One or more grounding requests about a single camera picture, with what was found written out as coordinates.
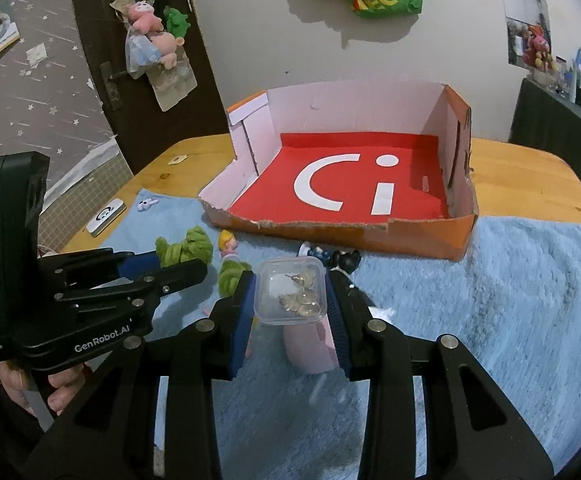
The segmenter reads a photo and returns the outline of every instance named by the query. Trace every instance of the hand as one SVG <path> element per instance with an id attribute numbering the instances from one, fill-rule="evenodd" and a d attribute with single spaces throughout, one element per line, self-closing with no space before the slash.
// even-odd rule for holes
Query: hand
<path id="1" fill-rule="evenodd" d="M 61 412 L 68 406 L 79 389 L 84 386 L 86 377 L 83 373 L 84 365 L 49 375 L 48 382 L 56 390 L 48 397 L 48 406 L 53 411 L 61 415 Z M 21 406 L 24 410 L 34 415 L 32 408 L 24 397 L 24 390 L 28 388 L 29 378 L 26 372 L 18 368 L 10 361 L 0 362 L 0 380 L 8 397 Z"/>

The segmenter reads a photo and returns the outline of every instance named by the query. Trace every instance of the clear plastic bag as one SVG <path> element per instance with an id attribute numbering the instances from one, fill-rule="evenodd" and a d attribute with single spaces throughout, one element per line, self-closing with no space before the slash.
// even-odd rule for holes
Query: clear plastic bag
<path id="1" fill-rule="evenodd" d="M 126 35 L 126 70 L 133 79 L 144 75 L 147 69 L 159 63 L 162 54 L 143 34 L 128 30 Z"/>

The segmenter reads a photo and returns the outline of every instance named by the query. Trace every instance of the orange cardboard box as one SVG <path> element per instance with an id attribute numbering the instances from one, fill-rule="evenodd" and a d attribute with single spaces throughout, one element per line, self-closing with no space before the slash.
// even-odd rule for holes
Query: orange cardboard box
<path id="1" fill-rule="evenodd" d="M 198 196 L 213 225 L 385 253 L 466 253 L 478 215 L 471 108 L 448 85 L 288 86 L 234 105 L 228 121 L 236 159 Z M 432 166 L 421 164 L 426 154 Z"/>

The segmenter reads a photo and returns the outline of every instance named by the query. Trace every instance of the small transparent container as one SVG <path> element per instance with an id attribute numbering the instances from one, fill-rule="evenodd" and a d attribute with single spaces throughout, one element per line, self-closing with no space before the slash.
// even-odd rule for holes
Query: small transparent container
<path id="1" fill-rule="evenodd" d="M 326 270 L 317 258 L 274 258 L 257 269 L 254 310 L 262 324 L 314 323 L 327 313 Z"/>

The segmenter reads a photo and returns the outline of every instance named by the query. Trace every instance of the wooden table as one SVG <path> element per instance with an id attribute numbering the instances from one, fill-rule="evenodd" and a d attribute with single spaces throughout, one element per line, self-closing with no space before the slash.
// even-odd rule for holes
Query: wooden table
<path id="1" fill-rule="evenodd" d="M 168 166 L 175 155 L 189 158 Z M 195 197 L 234 158 L 228 134 L 178 142 L 140 171 L 116 196 L 127 205 L 143 187 L 155 193 Z M 482 216 L 521 216 L 538 220 L 581 224 L 581 183 L 560 158 L 523 146 L 473 139 L 472 179 Z M 119 224 L 120 216 L 92 238 L 85 229 L 64 248 L 65 252 L 99 247 Z"/>

